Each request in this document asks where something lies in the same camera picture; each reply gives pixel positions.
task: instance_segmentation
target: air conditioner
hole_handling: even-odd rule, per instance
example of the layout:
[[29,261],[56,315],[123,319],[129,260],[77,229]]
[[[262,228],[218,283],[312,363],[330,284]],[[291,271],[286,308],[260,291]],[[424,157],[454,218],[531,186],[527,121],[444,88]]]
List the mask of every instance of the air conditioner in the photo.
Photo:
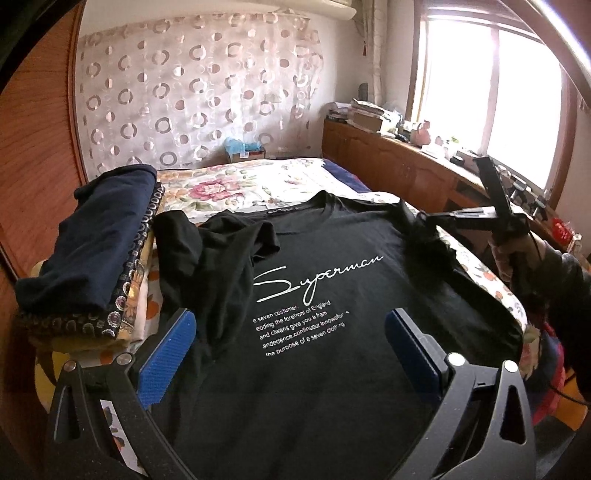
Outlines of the air conditioner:
[[351,0],[255,0],[258,4],[273,4],[296,11],[324,15],[336,20],[351,20],[357,10],[351,8]]

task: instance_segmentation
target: stack of folded clothes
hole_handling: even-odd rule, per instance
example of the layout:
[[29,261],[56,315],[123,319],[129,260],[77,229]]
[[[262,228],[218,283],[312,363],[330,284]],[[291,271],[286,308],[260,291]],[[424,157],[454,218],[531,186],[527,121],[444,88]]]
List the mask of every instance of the stack of folded clothes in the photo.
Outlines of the stack of folded clothes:
[[148,165],[116,168],[76,189],[78,207],[60,224],[53,255],[15,286],[33,344],[68,352],[133,340],[163,193]]

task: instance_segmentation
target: blue clamp pad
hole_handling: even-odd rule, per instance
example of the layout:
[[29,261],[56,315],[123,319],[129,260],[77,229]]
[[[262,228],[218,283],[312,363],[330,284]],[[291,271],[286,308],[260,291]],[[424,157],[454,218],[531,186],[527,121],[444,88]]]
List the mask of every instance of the blue clamp pad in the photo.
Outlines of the blue clamp pad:
[[417,393],[439,403],[448,382],[445,351],[415,325],[404,309],[392,310],[384,324],[386,338]]
[[193,312],[189,310],[179,309],[168,325],[170,326],[164,337],[138,371],[137,396],[144,408],[162,400],[178,366],[197,335],[197,321]]

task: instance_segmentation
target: metal screw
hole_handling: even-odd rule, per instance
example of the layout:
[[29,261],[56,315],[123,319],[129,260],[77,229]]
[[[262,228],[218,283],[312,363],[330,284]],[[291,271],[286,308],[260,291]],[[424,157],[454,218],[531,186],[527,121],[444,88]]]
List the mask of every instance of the metal screw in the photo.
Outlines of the metal screw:
[[131,363],[131,355],[129,353],[122,353],[117,357],[119,365],[129,365]]
[[447,356],[447,361],[450,362],[454,367],[461,367],[466,363],[466,359],[456,352],[450,353]]
[[508,372],[511,372],[512,374],[514,374],[515,372],[517,372],[519,370],[519,367],[517,366],[517,364],[513,360],[505,360],[503,362],[503,367],[505,367],[505,370],[507,370]]
[[66,372],[71,372],[72,370],[76,369],[76,362],[74,360],[68,360],[65,364],[64,364],[64,370]]

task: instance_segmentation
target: pink figurine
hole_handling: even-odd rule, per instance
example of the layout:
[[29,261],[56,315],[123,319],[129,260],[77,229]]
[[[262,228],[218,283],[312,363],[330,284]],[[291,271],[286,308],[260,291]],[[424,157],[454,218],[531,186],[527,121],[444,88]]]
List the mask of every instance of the pink figurine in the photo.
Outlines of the pink figurine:
[[418,129],[413,130],[410,134],[410,141],[412,144],[422,147],[423,145],[429,145],[431,143],[431,134],[429,128],[431,122],[425,120],[422,124],[419,124]]

